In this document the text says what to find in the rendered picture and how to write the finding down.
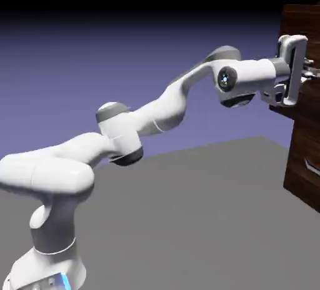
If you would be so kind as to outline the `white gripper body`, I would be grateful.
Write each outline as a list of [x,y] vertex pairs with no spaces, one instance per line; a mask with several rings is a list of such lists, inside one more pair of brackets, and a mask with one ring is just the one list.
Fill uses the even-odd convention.
[[298,101],[308,39],[303,35],[279,37],[277,56],[289,66],[289,79],[282,96],[282,106],[295,106]]

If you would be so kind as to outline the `dark wood drawer front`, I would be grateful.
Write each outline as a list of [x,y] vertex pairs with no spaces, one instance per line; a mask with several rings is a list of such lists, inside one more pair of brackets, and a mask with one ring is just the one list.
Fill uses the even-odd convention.
[[306,168],[305,158],[320,167],[320,126],[295,120],[284,188],[320,214],[320,176]]
[[[303,34],[308,38],[306,57],[320,69],[320,4],[287,4],[282,9],[280,34]],[[291,119],[298,117],[320,119],[320,78],[306,81],[300,90],[299,100],[292,108],[269,109]]]

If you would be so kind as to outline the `dark wood cabinet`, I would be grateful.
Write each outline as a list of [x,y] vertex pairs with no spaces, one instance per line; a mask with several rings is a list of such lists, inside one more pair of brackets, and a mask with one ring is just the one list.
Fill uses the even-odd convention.
[[319,74],[302,85],[296,106],[269,109],[294,121],[284,188],[320,214],[320,1],[285,5],[279,33],[307,36],[306,57]]

